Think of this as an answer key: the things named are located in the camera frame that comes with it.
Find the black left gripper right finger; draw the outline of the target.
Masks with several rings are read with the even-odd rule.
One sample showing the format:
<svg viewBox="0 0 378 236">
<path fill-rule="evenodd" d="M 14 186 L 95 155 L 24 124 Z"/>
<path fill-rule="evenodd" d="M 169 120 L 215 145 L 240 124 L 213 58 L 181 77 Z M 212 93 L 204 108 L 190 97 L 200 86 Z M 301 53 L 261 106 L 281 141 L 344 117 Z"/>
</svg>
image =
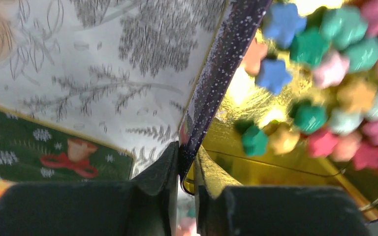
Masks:
<svg viewBox="0 0 378 236">
<path fill-rule="evenodd" d="M 242 184 L 200 147 L 194 160 L 197 230 L 202 236 L 232 236 L 235 199 L 231 187 Z"/>
</svg>

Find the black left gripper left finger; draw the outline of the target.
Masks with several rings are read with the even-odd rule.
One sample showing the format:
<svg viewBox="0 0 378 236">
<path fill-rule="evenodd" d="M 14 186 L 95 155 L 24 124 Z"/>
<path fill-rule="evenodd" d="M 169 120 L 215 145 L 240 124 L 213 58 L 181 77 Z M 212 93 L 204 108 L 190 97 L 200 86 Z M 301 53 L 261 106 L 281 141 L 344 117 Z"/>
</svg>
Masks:
<svg viewBox="0 0 378 236">
<path fill-rule="evenodd" d="M 179 143 L 130 181 L 115 186 L 118 236 L 173 236 L 176 230 Z"/>
</svg>

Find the gold tin star candies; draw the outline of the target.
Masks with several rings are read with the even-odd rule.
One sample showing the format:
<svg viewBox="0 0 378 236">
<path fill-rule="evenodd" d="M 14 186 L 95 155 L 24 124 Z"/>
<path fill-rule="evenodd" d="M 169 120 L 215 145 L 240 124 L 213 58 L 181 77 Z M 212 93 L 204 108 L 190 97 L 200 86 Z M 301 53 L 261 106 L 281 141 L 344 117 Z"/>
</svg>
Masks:
<svg viewBox="0 0 378 236">
<path fill-rule="evenodd" d="M 287 68 L 293 75 L 290 85 L 274 96 L 253 84 L 253 78 L 242 69 L 235 71 L 212 120 L 197 121 L 185 134 L 183 155 L 187 158 L 183 188 L 194 192 L 194 165 L 197 153 L 208 154 L 236 180 L 244 185 L 338 185 L 355 198 L 365 217 L 378 219 L 378 170 L 356 171 L 351 162 L 336 162 L 331 157 L 311 158 L 306 140 L 301 138 L 295 149 L 277 155 L 268 148 L 262 156 L 247 157 L 243 153 L 238 130 L 243 120 L 253 120 L 267 134 L 277 125 L 291 125 L 288 113 L 294 102 L 308 98 L 332 108 L 335 89 L 317 89 L 310 72 L 292 62 Z"/>
</svg>

